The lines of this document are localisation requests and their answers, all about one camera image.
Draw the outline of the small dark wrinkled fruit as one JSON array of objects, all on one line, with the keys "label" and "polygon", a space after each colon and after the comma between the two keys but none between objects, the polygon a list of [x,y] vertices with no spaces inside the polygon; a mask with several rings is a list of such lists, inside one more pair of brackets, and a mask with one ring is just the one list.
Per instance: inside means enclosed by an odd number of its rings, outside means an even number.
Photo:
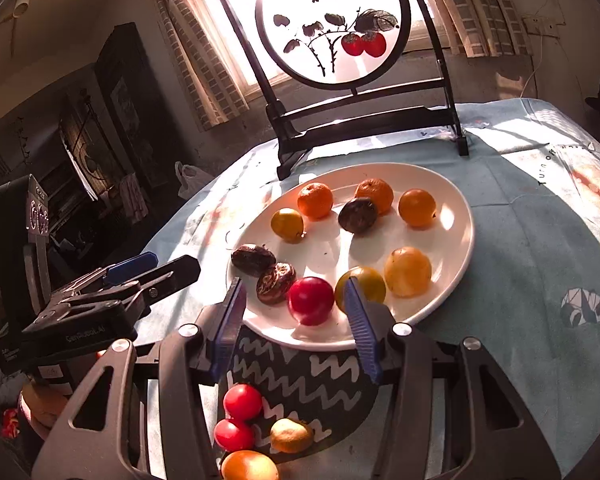
[{"label": "small dark wrinkled fruit", "polygon": [[230,255],[232,265],[242,273],[258,278],[277,262],[275,255],[261,245],[242,244]]}]

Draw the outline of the large dark wrinkled fruit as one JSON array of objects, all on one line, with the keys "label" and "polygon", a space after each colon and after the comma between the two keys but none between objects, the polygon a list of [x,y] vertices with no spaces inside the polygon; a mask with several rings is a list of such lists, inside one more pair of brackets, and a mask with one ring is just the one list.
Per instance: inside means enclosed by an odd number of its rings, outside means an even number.
[{"label": "large dark wrinkled fruit", "polygon": [[278,262],[267,268],[257,281],[256,292],[262,304],[274,306],[287,298],[289,289],[296,281],[294,266]]}]

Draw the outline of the orange tangerine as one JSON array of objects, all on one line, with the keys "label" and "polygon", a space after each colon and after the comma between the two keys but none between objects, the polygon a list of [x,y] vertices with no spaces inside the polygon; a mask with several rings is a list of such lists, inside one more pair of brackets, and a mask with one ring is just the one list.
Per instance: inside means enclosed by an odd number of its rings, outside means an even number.
[{"label": "orange tangerine", "polygon": [[228,454],[221,465],[224,480],[278,480],[275,463],[256,451],[241,450]]}]

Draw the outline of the small orange kumquat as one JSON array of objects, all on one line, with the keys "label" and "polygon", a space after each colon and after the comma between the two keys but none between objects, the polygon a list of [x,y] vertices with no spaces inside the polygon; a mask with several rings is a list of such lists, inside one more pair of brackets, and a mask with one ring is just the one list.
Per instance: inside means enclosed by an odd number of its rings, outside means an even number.
[{"label": "small orange kumquat", "polygon": [[272,231],[287,243],[298,243],[304,235],[302,215],[292,208],[282,208],[272,215]]}]

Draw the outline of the dark red plum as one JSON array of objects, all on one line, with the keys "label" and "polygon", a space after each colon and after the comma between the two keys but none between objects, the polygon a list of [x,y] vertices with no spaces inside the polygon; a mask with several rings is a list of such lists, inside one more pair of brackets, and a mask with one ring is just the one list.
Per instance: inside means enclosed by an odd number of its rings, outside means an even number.
[{"label": "dark red plum", "polygon": [[303,326],[323,324],[329,318],[334,302],[332,285],[316,276],[295,281],[287,295],[291,316]]}]

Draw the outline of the large yellow-orange orange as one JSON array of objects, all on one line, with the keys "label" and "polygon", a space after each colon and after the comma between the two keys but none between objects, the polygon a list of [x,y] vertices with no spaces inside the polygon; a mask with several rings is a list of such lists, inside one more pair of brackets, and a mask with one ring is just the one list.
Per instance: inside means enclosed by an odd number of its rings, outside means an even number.
[{"label": "large yellow-orange orange", "polygon": [[424,294],[429,288],[431,275],[429,258],[411,246],[394,250],[384,265],[386,285],[398,297],[411,298]]}]

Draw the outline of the small yellow lemon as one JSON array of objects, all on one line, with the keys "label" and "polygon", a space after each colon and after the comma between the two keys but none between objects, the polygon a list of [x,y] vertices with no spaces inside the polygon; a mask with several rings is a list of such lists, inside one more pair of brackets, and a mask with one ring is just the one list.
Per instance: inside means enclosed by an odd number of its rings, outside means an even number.
[{"label": "small yellow lemon", "polygon": [[387,287],[384,279],[375,269],[369,266],[355,266],[340,276],[335,287],[335,300],[337,307],[344,312],[344,286],[349,278],[356,278],[364,296],[368,301],[383,304],[386,298]]}]

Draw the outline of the textured orange mandarin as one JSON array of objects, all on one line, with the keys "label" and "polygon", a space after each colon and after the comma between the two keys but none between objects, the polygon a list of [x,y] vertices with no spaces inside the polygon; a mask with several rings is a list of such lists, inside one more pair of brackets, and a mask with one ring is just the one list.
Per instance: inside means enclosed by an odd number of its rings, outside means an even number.
[{"label": "textured orange mandarin", "polygon": [[394,199],[393,189],[382,179],[370,178],[362,181],[355,190],[355,198],[369,198],[380,216],[388,214]]}]

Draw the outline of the yellow-orange citrus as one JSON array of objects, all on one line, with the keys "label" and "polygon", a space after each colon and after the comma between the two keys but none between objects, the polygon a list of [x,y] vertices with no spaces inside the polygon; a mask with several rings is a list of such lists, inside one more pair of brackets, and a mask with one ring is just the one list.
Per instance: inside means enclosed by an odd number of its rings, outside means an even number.
[{"label": "yellow-orange citrus", "polygon": [[425,229],[436,218],[437,203],[429,192],[421,188],[411,188],[401,195],[398,211],[408,226]]}]

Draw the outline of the red tomato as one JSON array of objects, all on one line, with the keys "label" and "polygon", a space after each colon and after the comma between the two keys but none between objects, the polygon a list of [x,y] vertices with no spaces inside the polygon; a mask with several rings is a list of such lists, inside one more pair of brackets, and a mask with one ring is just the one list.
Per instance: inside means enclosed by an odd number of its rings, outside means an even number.
[{"label": "red tomato", "polygon": [[251,450],[256,442],[253,426],[238,419],[221,419],[213,435],[215,443],[227,453]]},{"label": "red tomato", "polygon": [[224,394],[223,408],[226,418],[249,422],[262,411],[261,393],[253,386],[236,384]]}]

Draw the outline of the white plastic bag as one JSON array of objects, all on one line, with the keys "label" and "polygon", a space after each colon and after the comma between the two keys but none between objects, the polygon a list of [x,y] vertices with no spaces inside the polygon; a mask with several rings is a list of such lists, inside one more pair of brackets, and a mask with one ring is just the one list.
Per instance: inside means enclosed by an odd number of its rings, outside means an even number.
[{"label": "white plastic bag", "polygon": [[202,188],[210,183],[214,177],[197,166],[184,165],[182,162],[176,162],[174,165],[175,175],[180,182],[178,196],[182,200],[190,200]]}]

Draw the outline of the small tan walnut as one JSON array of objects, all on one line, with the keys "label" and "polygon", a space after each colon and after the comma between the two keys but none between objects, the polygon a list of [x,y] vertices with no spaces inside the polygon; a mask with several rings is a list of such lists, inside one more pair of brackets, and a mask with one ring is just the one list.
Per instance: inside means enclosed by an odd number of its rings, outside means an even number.
[{"label": "small tan walnut", "polygon": [[271,427],[270,445],[277,452],[298,454],[307,450],[313,442],[313,429],[304,422],[281,418]]}]

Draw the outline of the dark wooden cabinet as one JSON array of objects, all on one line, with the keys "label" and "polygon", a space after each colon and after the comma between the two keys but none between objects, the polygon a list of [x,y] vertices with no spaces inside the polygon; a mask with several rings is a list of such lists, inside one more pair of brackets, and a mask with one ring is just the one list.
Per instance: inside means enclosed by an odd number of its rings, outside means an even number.
[{"label": "dark wooden cabinet", "polygon": [[140,183],[176,191],[174,164],[183,144],[133,22],[114,26],[94,72]]}]

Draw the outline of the white round plate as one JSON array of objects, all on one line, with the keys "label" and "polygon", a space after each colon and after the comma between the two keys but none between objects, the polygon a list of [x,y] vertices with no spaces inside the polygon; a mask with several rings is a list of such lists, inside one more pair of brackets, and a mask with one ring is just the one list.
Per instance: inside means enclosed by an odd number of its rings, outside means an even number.
[{"label": "white round plate", "polygon": [[[354,197],[356,187],[366,178],[379,178],[393,189],[393,211],[381,216],[367,234],[354,235],[341,229],[337,216]],[[390,252],[403,246],[421,250],[430,260],[431,284],[413,298],[400,298],[387,290],[385,304],[398,322],[415,325],[440,307],[464,276],[474,250],[475,222],[462,192],[442,174],[409,164],[363,164],[337,169],[306,180],[276,197],[246,223],[234,244],[262,245],[278,261],[291,263],[298,278],[317,276],[335,286],[338,278],[354,266],[369,266],[380,274]],[[297,208],[297,196],[307,184],[322,182],[330,187],[334,208],[326,219],[306,217],[303,240],[289,244],[271,229],[274,212]],[[400,196],[411,188],[422,188],[434,196],[436,218],[427,229],[408,226],[398,214]],[[247,307],[244,323],[250,330],[281,346],[310,351],[350,350],[354,347],[346,315],[335,306],[329,319],[315,327],[301,326],[283,302],[267,306],[257,298],[256,279],[246,278]]]}]

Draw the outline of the black framed painted screen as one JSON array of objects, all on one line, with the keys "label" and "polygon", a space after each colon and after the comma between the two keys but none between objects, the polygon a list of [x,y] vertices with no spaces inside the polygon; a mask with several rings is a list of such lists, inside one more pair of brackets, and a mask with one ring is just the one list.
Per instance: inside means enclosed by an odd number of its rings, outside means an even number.
[{"label": "black framed painted screen", "polygon": [[[448,128],[469,153],[441,41],[425,0],[219,0],[257,79],[277,139],[279,179],[319,146],[398,131]],[[379,87],[424,21],[437,76]],[[407,93],[440,90],[438,107],[417,105],[337,117],[300,131],[301,119]]]}]

